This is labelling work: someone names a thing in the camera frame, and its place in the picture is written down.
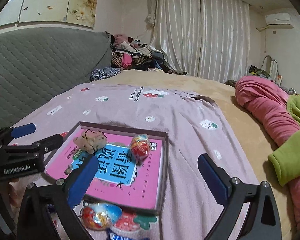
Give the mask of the beige sheer hair scrunchie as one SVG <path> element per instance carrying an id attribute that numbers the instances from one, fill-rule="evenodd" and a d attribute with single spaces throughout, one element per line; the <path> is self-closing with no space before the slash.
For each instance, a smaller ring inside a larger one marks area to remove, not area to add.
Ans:
<path id="1" fill-rule="evenodd" d="M 107 141 L 107 136 L 103 132 L 91 129 L 83 131 L 79 137 L 73 139 L 78 148 L 89 154 L 95 154 L 98 150 L 103 149 Z"/>

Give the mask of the blue Kinder egg toy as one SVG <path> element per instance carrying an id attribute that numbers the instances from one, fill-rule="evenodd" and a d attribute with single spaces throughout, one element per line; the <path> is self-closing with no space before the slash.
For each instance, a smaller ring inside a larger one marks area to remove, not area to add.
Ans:
<path id="1" fill-rule="evenodd" d="M 114 225 L 121 218 L 122 209 L 113 204 L 96 203 L 84 207 L 79 214 L 86 228 L 99 231 Z"/>

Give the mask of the dark blue snack packet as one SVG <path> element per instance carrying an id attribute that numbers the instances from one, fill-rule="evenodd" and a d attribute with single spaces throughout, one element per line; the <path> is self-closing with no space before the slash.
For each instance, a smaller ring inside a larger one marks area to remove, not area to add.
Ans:
<path id="1" fill-rule="evenodd" d="M 135 232 L 118 232 L 111 229 L 106 230 L 107 239 L 109 240 L 150 240 L 148 236 Z"/>

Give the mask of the red egg toy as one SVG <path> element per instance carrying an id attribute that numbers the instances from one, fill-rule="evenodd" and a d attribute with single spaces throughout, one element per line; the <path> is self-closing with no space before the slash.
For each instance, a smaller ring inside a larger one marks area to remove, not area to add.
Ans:
<path id="1" fill-rule="evenodd" d="M 133 137 L 130 143 L 130 152 L 137 163 L 142 163 L 151 151 L 151 144 L 147 134 Z"/>

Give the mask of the green fleece blanket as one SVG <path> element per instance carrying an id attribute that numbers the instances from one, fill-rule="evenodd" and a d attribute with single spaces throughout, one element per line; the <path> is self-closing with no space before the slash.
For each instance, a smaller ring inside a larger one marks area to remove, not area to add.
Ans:
<path id="1" fill-rule="evenodd" d="M 287 111 L 300 124 L 300 95 L 290 95 Z M 293 133 L 277 150 L 268 155 L 281 186 L 300 176 L 300 130 Z"/>

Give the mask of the grey quilted headboard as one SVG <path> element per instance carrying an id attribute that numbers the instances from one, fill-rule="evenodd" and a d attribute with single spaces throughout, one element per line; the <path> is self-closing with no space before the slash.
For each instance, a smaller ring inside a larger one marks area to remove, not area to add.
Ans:
<path id="1" fill-rule="evenodd" d="M 0 34 L 0 128 L 89 82 L 94 69 L 110 63 L 106 32 L 41 27 Z"/>

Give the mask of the pink strawberry print blanket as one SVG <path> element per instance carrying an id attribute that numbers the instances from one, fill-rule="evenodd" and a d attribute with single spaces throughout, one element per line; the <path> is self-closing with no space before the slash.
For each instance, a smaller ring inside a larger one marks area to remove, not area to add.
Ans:
<path id="1" fill-rule="evenodd" d="M 21 120 L 36 131 L 14 139 L 28 145 L 56 133 L 77 137 L 99 124 L 125 127 L 150 136 L 151 151 L 141 165 L 127 148 L 132 136 L 107 132 L 108 144 L 98 156 L 99 169 L 89 196 L 115 203 L 154 209 L 161 191 L 161 215 L 124 211 L 113 231 L 135 232 L 150 239 L 203 239 L 221 214 L 198 170 L 198 157 L 206 153 L 231 177 L 257 184 L 253 168 L 222 111 L 210 98 L 193 92 L 157 90 L 128 85 L 84 83 L 55 96 Z"/>

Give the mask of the beige bed sheet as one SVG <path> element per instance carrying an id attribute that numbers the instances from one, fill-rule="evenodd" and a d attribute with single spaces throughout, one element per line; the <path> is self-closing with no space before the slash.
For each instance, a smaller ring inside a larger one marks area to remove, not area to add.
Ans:
<path id="1" fill-rule="evenodd" d="M 132 85 L 156 89 L 193 91 L 210 97 L 217 103 L 230 124 L 259 181 L 270 182 L 281 220 L 283 239 L 292 239 L 296 232 L 294 210 L 289 188 L 281 187 L 268 155 L 277 145 L 249 112 L 235 98 L 235 89 L 213 80 L 162 72 L 125 70 L 120 74 L 95 82 L 97 85 Z"/>

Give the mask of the dark floral cushion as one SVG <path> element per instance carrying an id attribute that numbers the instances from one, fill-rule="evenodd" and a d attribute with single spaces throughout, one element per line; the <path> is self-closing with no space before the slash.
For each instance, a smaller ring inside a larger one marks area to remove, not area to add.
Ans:
<path id="1" fill-rule="evenodd" d="M 91 82 L 98 81 L 98 80 L 104 80 L 108 79 L 110 77 L 116 76 L 120 74 L 121 71 L 119 68 L 113 68 L 113 67 L 104 67 L 101 69 L 94 69 L 89 77 L 89 80 Z"/>

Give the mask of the pink rolled quilt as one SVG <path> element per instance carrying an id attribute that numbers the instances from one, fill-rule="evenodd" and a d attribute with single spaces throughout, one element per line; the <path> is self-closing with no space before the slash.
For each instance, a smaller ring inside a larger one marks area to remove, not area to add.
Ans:
<path id="1" fill-rule="evenodd" d="M 235 85 L 238 104 L 263 125 L 278 148 L 300 130 L 300 124 L 287 111 L 289 96 L 275 83 L 258 76 L 244 76 Z M 286 185 L 292 197 L 296 227 L 300 229 L 300 176 Z"/>

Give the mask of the pile of clothes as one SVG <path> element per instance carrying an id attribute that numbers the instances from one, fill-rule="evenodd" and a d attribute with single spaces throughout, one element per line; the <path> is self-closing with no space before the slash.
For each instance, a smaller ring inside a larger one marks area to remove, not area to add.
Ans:
<path id="1" fill-rule="evenodd" d="M 187 75 L 173 70 L 165 61 L 163 53 L 151 51 L 147 44 L 125 34 L 107 33 L 110 39 L 111 66 L 120 70 L 143 70 L 168 74 Z"/>

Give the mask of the white striped curtain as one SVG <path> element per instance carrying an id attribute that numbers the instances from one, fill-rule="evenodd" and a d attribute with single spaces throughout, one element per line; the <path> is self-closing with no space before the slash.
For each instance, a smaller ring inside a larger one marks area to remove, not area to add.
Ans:
<path id="1" fill-rule="evenodd" d="M 224 83 L 245 76 L 249 4 L 242 0 L 157 0 L 150 42 L 176 72 Z"/>

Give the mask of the white air conditioner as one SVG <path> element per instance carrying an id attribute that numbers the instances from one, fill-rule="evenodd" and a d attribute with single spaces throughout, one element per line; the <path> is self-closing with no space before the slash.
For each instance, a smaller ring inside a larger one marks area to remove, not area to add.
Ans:
<path id="1" fill-rule="evenodd" d="M 271 28 L 293 29 L 291 16 L 289 13 L 281 12 L 265 16 L 266 24 Z"/>

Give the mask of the floral wall painting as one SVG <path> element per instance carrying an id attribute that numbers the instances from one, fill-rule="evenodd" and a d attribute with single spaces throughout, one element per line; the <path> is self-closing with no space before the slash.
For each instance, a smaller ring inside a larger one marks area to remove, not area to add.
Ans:
<path id="1" fill-rule="evenodd" d="M 97 0 L 9 0 L 0 26 L 30 22 L 63 22 L 93 28 Z"/>

